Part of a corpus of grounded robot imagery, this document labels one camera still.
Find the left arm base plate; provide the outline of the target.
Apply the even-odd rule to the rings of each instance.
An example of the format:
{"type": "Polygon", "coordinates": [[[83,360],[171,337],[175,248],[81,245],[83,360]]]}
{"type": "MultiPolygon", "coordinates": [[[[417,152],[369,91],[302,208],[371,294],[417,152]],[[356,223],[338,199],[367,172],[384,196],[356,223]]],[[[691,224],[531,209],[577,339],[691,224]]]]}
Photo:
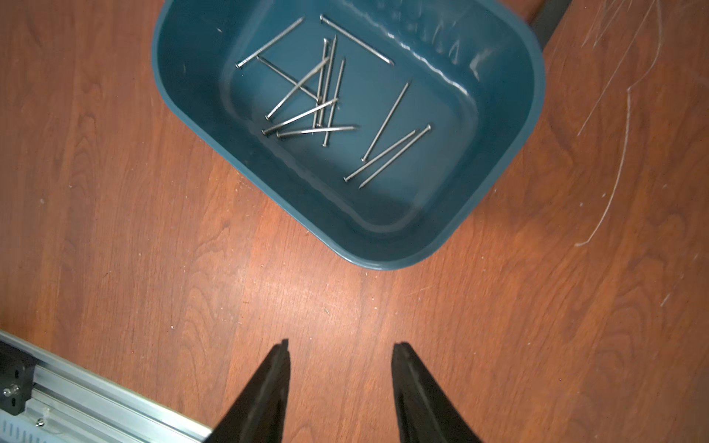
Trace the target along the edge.
{"type": "Polygon", "coordinates": [[[38,360],[7,343],[1,343],[1,410],[10,415],[25,411],[34,384],[38,360]]]}

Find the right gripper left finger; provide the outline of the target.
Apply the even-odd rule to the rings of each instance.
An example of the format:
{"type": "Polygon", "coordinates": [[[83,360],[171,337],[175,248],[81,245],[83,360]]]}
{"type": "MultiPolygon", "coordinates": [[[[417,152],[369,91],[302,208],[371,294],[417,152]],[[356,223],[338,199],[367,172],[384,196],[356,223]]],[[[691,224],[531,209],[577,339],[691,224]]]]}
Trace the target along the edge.
{"type": "Polygon", "coordinates": [[[291,377],[288,339],[271,348],[205,442],[282,442],[291,377]]]}

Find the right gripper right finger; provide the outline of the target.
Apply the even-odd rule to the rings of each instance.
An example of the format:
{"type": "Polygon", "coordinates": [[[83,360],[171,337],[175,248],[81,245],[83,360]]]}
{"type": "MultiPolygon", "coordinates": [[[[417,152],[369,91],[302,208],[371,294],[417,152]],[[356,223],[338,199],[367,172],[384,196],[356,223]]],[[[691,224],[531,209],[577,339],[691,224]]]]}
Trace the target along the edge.
{"type": "Polygon", "coordinates": [[[393,346],[391,375],[400,441],[481,442],[409,343],[393,346]]]}

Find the steel nail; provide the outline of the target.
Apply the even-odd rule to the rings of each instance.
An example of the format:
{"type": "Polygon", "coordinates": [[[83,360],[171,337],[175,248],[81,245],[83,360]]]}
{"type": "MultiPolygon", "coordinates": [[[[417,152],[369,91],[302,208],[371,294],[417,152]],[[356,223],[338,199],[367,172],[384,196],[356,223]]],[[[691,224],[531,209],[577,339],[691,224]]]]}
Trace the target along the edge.
{"type": "Polygon", "coordinates": [[[372,158],[371,160],[365,162],[362,166],[360,166],[358,169],[356,169],[356,171],[354,171],[353,173],[350,173],[350,175],[347,175],[346,177],[344,177],[344,178],[343,178],[343,181],[345,181],[345,183],[349,182],[349,181],[352,180],[355,176],[357,176],[357,175],[359,175],[360,173],[362,173],[362,172],[363,172],[365,169],[367,169],[369,166],[371,166],[371,165],[374,164],[375,162],[378,162],[378,160],[380,160],[382,157],[384,157],[385,155],[387,155],[388,153],[390,153],[390,152],[393,151],[394,149],[396,149],[396,148],[398,148],[399,146],[401,146],[404,142],[407,142],[408,140],[410,140],[410,138],[413,138],[413,136],[415,136],[415,134],[417,134],[417,130],[416,130],[416,129],[415,129],[415,130],[412,130],[410,133],[408,133],[407,135],[405,135],[405,136],[403,136],[402,138],[400,138],[400,140],[397,140],[397,142],[393,143],[393,145],[391,145],[390,147],[387,147],[387,149],[385,149],[384,151],[382,151],[380,154],[376,155],[376,156],[375,156],[374,158],[372,158]]]}
{"type": "MultiPolygon", "coordinates": [[[[323,48],[322,48],[322,54],[321,54],[321,60],[327,60],[328,53],[329,53],[329,46],[330,42],[327,38],[323,39],[323,48]]],[[[318,87],[317,87],[317,101],[316,105],[320,105],[323,103],[323,79],[324,79],[324,70],[325,70],[326,65],[322,65],[321,68],[319,69],[319,81],[318,81],[318,87]]],[[[316,112],[316,114],[313,114],[313,120],[312,120],[312,127],[316,128],[319,127],[319,112],[316,112]]]]}
{"type": "Polygon", "coordinates": [[[375,48],[374,48],[373,46],[371,46],[370,44],[367,44],[366,42],[364,42],[364,41],[361,40],[360,38],[356,37],[356,35],[354,35],[353,33],[350,33],[350,31],[347,31],[345,28],[343,28],[343,27],[340,26],[339,24],[335,23],[335,22],[332,21],[330,18],[327,18],[324,14],[320,14],[320,15],[319,15],[319,21],[320,21],[321,23],[323,23],[323,24],[325,24],[325,25],[331,27],[332,29],[334,29],[334,31],[337,31],[337,32],[341,33],[341,35],[343,35],[343,36],[346,37],[347,39],[351,40],[351,41],[354,42],[355,44],[359,45],[359,46],[362,47],[365,51],[367,51],[367,52],[370,53],[371,55],[374,55],[374,57],[377,57],[378,59],[380,59],[380,60],[381,60],[382,62],[384,62],[385,64],[387,64],[387,65],[389,65],[389,66],[395,66],[394,62],[393,62],[389,57],[387,57],[386,55],[384,55],[384,54],[383,54],[382,52],[380,52],[379,50],[375,49],[375,48]]]}
{"type": "Polygon", "coordinates": [[[332,66],[333,66],[333,61],[335,59],[335,52],[336,52],[336,46],[338,42],[338,37],[334,36],[332,41],[330,42],[330,52],[328,53],[328,64],[326,65],[326,68],[324,70],[324,77],[323,77],[323,89],[322,89],[322,101],[325,103],[328,101],[328,96],[329,96],[329,88],[330,88],[330,79],[332,78],[332,66]]]}
{"type": "Polygon", "coordinates": [[[276,132],[277,138],[293,138],[296,136],[303,135],[314,135],[314,134],[330,134],[333,132],[346,132],[358,130],[358,126],[343,126],[343,127],[314,127],[305,129],[295,129],[290,131],[278,131],[276,132]]]}
{"type": "Polygon", "coordinates": [[[304,75],[302,79],[299,79],[297,83],[287,92],[287,94],[284,96],[284,98],[280,99],[279,103],[271,109],[271,111],[266,114],[265,119],[266,120],[271,120],[271,118],[278,112],[278,110],[296,93],[298,92],[312,77],[314,77],[317,73],[319,73],[330,61],[330,57],[327,56],[324,59],[321,60],[321,62],[317,63],[308,74],[304,75]]]}
{"type": "Polygon", "coordinates": [[[270,49],[273,47],[277,42],[280,42],[286,35],[288,35],[290,32],[292,32],[295,28],[300,26],[304,21],[306,17],[301,17],[295,20],[293,23],[291,23],[288,27],[286,27],[283,31],[281,31],[279,34],[271,38],[268,42],[266,42],[264,45],[260,46],[256,51],[254,51],[252,54],[246,56],[243,60],[237,62],[234,64],[234,66],[237,69],[243,68],[243,66],[247,65],[250,63],[253,59],[257,58],[259,55],[264,53],[266,50],[270,49]]]}
{"type": "Polygon", "coordinates": [[[287,127],[287,126],[295,123],[296,121],[298,121],[302,118],[305,118],[306,116],[310,116],[311,114],[316,114],[316,112],[319,112],[319,111],[325,109],[326,107],[333,105],[333,103],[338,103],[338,102],[339,102],[339,99],[327,101],[327,102],[320,104],[310,110],[307,110],[306,112],[302,112],[301,114],[297,114],[296,116],[293,116],[287,120],[284,120],[281,123],[278,123],[272,127],[262,129],[261,134],[267,137],[283,127],[287,127]]]}
{"type": "MultiPolygon", "coordinates": [[[[292,84],[294,86],[297,84],[298,80],[292,78],[290,75],[288,75],[285,72],[283,72],[282,70],[280,70],[280,68],[277,68],[277,66],[275,66],[274,64],[271,64],[271,62],[266,60],[264,57],[261,57],[259,55],[259,56],[257,56],[257,60],[260,61],[260,63],[262,63],[264,66],[267,66],[267,68],[269,68],[271,71],[276,73],[282,79],[285,79],[286,81],[288,81],[290,84],[292,84]]],[[[319,96],[317,96],[317,94],[315,94],[315,92],[312,92],[312,90],[310,90],[305,85],[301,85],[299,87],[299,90],[301,90],[301,92],[304,92],[306,95],[308,95],[309,97],[311,97],[315,101],[317,101],[319,99],[319,96]]]]}
{"type": "MultiPolygon", "coordinates": [[[[338,77],[337,77],[336,84],[335,84],[334,98],[333,98],[333,99],[339,99],[340,90],[341,90],[341,84],[342,84],[342,79],[343,79],[343,71],[345,70],[345,64],[346,64],[346,57],[343,58],[343,60],[342,60],[342,62],[341,62],[341,64],[340,64],[340,68],[339,68],[339,72],[338,72],[338,77]]],[[[332,122],[333,122],[334,114],[335,114],[335,111],[336,111],[336,106],[337,106],[337,104],[336,104],[336,103],[333,103],[333,105],[330,107],[330,114],[329,114],[329,117],[328,117],[327,129],[332,128],[332,122]]],[[[327,147],[329,146],[329,141],[330,141],[330,132],[327,132],[327,131],[326,131],[325,136],[324,136],[324,139],[323,139],[323,144],[322,144],[322,146],[323,146],[324,148],[327,148],[327,147]]]]}
{"type": "Polygon", "coordinates": [[[389,124],[389,122],[391,121],[391,119],[393,118],[393,114],[395,113],[395,111],[396,111],[397,108],[399,107],[399,105],[400,105],[402,99],[404,98],[404,94],[406,94],[406,92],[408,91],[410,85],[411,85],[411,81],[408,81],[408,82],[406,82],[406,83],[404,84],[404,86],[403,86],[401,92],[399,93],[399,95],[398,95],[396,101],[393,103],[393,106],[391,107],[391,109],[389,110],[387,116],[385,117],[385,119],[383,120],[382,124],[380,125],[380,128],[378,129],[378,131],[377,131],[375,137],[374,137],[373,140],[371,141],[371,144],[369,144],[369,147],[367,148],[365,154],[362,156],[362,158],[361,158],[361,161],[362,161],[362,162],[366,162],[366,161],[369,159],[369,156],[371,155],[371,153],[372,153],[372,151],[374,150],[376,144],[377,144],[378,141],[380,140],[380,137],[381,137],[382,133],[384,132],[385,128],[387,127],[387,125],[389,124]]]}

